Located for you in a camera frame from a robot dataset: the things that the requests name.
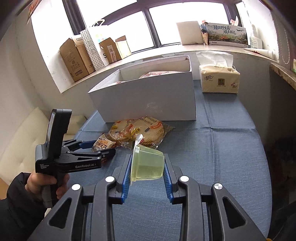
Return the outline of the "black sleeve left forearm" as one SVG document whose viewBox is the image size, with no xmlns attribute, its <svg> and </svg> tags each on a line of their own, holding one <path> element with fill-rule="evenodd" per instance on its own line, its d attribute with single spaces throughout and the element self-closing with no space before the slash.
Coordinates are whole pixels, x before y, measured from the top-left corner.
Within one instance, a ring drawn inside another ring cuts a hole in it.
<svg viewBox="0 0 296 241">
<path fill-rule="evenodd" d="M 1 200 L 1 240 L 27 240 L 44 218 L 43 201 L 25 190 L 29 173 L 20 173 Z"/>
</svg>

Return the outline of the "left hand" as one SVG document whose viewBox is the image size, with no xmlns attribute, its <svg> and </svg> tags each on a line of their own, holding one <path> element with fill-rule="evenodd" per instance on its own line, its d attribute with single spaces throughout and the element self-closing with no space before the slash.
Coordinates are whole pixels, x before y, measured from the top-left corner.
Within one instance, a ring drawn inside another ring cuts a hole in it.
<svg viewBox="0 0 296 241">
<path fill-rule="evenodd" d="M 62 196 L 67 192 L 68 187 L 67 183 L 70 179 L 70 175 L 66 174 L 64 176 L 62 185 L 57 189 L 56 196 L 58 199 L 62 198 Z M 42 188 L 47 185 L 54 185 L 57 183 L 57 180 L 53 176 L 49 176 L 42 173 L 36 173 L 35 171 L 29 175 L 27 183 L 25 185 L 25 190 L 30 194 L 34 195 L 38 199 L 41 199 Z"/>
</svg>

